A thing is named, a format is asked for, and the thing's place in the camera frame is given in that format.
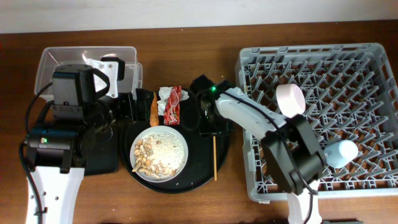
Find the orange carrot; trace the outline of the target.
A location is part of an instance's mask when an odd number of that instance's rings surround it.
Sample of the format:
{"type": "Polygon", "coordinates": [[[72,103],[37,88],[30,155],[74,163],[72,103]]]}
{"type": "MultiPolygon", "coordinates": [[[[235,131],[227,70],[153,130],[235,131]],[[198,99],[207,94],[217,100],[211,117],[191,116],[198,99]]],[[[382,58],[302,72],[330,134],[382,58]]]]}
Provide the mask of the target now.
{"type": "Polygon", "coordinates": [[[150,126],[158,126],[159,125],[159,114],[158,114],[158,107],[157,107],[157,94],[156,92],[153,93],[153,100],[150,106],[150,126]]]}

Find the white tissue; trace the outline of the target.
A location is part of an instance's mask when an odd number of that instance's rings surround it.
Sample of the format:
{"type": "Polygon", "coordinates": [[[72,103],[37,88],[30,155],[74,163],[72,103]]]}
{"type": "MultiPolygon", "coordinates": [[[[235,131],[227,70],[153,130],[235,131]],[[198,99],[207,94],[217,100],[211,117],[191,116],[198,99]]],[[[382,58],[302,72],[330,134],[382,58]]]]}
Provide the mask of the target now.
{"type": "MultiPolygon", "coordinates": [[[[158,115],[159,116],[163,116],[164,115],[164,111],[165,111],[165,107],[167,104],[167,100],[171,94],[172,91],[172,87],[160,87],[158,95],[160,97],[160,100],[157,101],[157,109],[158,109],[158,115]]],[[[185,90],[181,91],[181,98],[180,101],[184,101],[189,99],[189,95],[188,92],[185,90]]]]}

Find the wooden chopstick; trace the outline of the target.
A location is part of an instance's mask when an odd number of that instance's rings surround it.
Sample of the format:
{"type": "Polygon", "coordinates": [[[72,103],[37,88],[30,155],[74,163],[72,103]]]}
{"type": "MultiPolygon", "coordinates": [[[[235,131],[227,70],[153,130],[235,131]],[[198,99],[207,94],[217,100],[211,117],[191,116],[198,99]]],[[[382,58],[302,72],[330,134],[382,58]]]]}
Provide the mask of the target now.
{"type": "Polygon", "coordinates": [[[213,136],[213,173],[214,173],[214,181],[217,181],[218,180],[218,176],[217,176],[216,136],[213,136]]]}

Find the blue cup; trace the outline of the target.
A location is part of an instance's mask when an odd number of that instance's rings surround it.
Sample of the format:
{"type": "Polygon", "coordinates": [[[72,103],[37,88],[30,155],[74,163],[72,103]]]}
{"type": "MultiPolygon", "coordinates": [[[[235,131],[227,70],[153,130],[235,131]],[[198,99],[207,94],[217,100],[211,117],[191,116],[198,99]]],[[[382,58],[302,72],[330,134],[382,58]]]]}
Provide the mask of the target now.
{"type": "Polygon", "coordinates": [[[357,145],[350,140],[342,140],[324,149],[328,166],[340,169],[349,164],[358,155],[357,145]]]}

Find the red snack wrapper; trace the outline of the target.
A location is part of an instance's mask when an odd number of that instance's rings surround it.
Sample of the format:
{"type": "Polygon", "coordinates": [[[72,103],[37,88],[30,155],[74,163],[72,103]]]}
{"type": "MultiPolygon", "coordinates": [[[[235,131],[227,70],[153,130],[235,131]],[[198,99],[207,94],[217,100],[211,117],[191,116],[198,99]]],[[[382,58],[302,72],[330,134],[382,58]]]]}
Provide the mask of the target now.
{"type": "Polygon", "coordinates": [[[173,86],[170,96],[164,111],[164,124],[165,125],[178,125],[180,124],[180,98],[181,86],[173,86]]]}

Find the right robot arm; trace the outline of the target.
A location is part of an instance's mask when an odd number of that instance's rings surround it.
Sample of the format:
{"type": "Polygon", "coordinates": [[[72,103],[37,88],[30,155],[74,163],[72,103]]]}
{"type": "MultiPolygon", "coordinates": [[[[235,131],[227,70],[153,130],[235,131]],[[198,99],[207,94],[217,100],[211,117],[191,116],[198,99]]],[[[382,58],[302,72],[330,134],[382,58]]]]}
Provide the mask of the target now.
{"type": "Polygon", "coordinates": [[[289,223],[321,223],[317,188],[326,159],[306,117],[275,113],[229,81],[215,84],[205,75],[192,81],[190,91],[206,131],[218,134],[233,121],[261,143],[267,173],[287,194],[289,223]]]}

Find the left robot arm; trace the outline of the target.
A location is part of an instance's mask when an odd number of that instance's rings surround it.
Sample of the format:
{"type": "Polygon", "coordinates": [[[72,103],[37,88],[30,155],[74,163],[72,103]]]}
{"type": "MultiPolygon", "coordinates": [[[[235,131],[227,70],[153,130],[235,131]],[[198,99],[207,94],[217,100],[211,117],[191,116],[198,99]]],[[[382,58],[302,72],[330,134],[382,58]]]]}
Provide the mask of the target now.
{"type": "Polygon", "coordinates": [[[119,93],[124,62],[57,67],[46,102],[19,157],[28,180],[27,223],[71,223],[86,175],[114,172],[126,126],[139,119],[131,93],[119,93]]]}

